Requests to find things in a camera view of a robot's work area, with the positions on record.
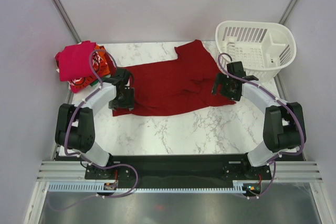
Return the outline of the dark red t-shirt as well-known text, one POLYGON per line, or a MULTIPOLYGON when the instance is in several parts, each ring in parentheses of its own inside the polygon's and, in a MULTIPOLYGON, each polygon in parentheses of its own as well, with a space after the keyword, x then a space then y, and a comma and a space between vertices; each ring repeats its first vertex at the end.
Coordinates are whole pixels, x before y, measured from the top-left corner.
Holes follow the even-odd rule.
POLYGON ((175 52, 175 60, 127 68, 134 76, 134 108, 114 110, 113 116, 171 116, 235 104, 212 94, 219 69, 200 40, 175 47, 175 52))

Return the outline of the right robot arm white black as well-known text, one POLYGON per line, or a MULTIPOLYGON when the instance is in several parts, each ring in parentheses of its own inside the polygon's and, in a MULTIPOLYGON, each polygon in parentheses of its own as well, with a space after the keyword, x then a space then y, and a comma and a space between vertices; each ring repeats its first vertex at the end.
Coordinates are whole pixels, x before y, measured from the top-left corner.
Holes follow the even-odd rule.
POLYGON ((255 76, 246 75, 240 61, 231 62, 226 68, 220 62, 218 66, 221 73, 216 75, 212 94, 219 93, 236 102, 244 97, 264 114, 263 141, 246 154, 241 174, 251 179, 259 173, 260 166, 284 155, 299 155, 306 142, 302 106, 276 97, 255 76))

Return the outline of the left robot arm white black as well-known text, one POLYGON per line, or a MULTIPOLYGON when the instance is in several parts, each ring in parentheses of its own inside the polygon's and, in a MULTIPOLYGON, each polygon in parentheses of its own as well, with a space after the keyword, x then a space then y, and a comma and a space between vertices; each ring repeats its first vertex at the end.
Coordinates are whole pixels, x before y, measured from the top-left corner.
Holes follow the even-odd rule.
POLYGON ((100 85, 86 98, 75 104, 64 103, 57 117, 55 142, 64 148, 65 155, 77 156, 97 167, 103 178, 111 178, 115 165, 111 154, 95 140, 94 116, 105 106, 117 111, 134 108, 132 73, 117 68, 113 76, 100 80, 100 85))

